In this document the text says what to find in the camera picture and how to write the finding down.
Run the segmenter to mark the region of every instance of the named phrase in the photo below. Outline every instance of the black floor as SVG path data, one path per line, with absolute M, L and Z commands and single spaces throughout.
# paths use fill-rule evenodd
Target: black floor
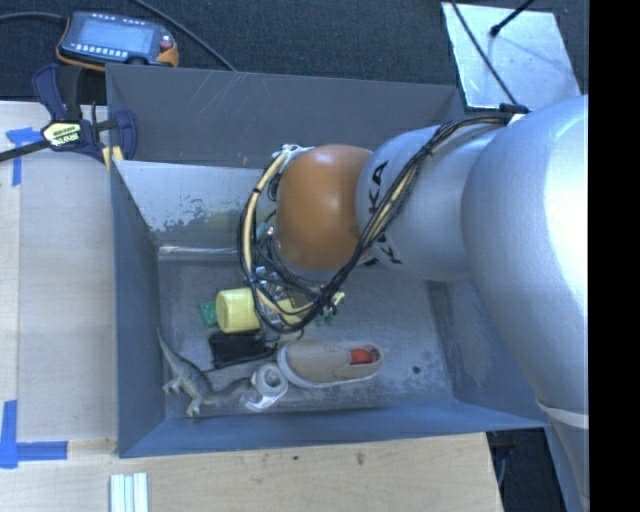
M 147 0 L 190 29 L 240 71 L 457 85 L 456 65 L 436 0 Z M 519 0 L 474 3 L 516 8 Z M 589 0 L 538 0 L 553 12 L 578 85 L 589 92 Z M 14 0 L 0 16 L 93 10 L 164 24 L 178 40 L 182 67 L 224 69 L 214 55 L 135 0 Z M 0 99 L 33 100 L 31 78 L 55 61 L 63 26 L 44 19 L 0 22 Z M 85 78 L 83 103 L 106 104 L 103 77 Z M 506 512 L 564 512 L 544 433 L 488 433 L 496 446 Z

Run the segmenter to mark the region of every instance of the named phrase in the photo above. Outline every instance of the yellow cup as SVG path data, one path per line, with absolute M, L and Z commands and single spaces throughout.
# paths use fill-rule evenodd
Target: yellow cup
M 223 290 L 216 297 L 218 325 L 226 334 L 260 328 L 250 288 Z

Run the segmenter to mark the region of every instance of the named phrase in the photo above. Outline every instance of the toy lizard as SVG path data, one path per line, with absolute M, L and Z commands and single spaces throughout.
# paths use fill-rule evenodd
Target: toy lizard
M 251 387 L 249 379 L 239 379 L 220 391 L 214 391 L 211 382 L 204 373 L 191 361 L 185 359 L 173 350 L 162 337 L 160 328 L 157 329 L 158 342 L 164 354 L 173 378 L 162 389 L 165 393 L 184 391 L 191 397 L 191 403 L 187 407 L 187 415 L 193 417 L 200 414 L 201 405 L 211 405 L 228 398 L 239 390 L 248 390 Z

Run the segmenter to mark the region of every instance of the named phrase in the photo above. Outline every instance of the bin floor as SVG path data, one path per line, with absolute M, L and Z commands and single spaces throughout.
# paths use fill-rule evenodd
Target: bin floor
M 233 256 L 180 259 L 158 264 L 160 305 L 165 339 L 183 357 L 202 370 L 211 369 L 208 328 L 198 310 L 215 299 L 218 291 L 242 285 Z M 452 390 L 437 328 L 424 281 L 384 268 L 359 268 L 345 283 L 346 298 L 332 325 L 311 323 L 304 339 L 322 341 L 361 340 L 385 350 L 385 362 L 368 381 L 320 390 L 290 385 L 289 390 L 266 413 L 337 410 L 393 406 L 451 398 Z M 299 335 L 283 336 L 280 344 Z M 249 377 L 268 359 L 208 372 L 214 389 Z M 165 368 L 166 380 L 170 379 Z M 189 397 L 181 393 L 166 397 L 167 417 L 185 417 Z M 238 396 L 213 406 L 203 406 L 201 416 L 254 414 Z

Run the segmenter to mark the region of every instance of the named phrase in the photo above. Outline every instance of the shoe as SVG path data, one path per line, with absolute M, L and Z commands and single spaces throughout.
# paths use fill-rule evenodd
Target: shoe
M 384 355 L 371 343 L 300 340 L 278 351 L 278 366 L 296 386 L 320 389 L 361 382 L 380 369 Z

